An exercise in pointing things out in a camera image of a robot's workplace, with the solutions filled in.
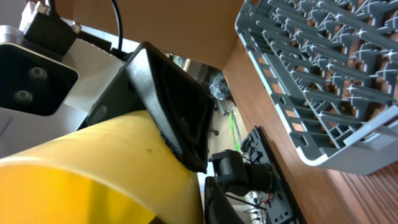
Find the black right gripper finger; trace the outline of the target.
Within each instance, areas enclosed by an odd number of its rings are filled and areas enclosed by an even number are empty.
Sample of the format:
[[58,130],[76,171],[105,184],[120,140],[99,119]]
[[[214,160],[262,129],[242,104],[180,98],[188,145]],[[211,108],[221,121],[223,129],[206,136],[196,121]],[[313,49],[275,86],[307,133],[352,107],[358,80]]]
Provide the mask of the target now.
[[205,179],[204,205],[206,224],[244,224],[214,177]]

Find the yellow plastic cup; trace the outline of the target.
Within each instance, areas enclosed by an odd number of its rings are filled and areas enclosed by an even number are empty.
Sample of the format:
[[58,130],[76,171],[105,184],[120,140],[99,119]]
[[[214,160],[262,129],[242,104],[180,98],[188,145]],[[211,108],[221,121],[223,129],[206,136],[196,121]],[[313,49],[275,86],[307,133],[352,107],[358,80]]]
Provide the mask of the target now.
[[136,111],[1,160],[2,223],[205,221],[198,177]]

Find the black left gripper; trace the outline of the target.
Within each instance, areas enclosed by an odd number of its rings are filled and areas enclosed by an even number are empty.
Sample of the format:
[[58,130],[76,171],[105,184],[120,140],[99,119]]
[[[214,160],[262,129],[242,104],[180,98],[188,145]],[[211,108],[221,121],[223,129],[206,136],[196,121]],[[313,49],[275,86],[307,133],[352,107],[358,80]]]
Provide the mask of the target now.
[[206,172],[215,102],[205,89],[150,42],[141,43],[91,107],[77,131],[147,110],[174,156]]

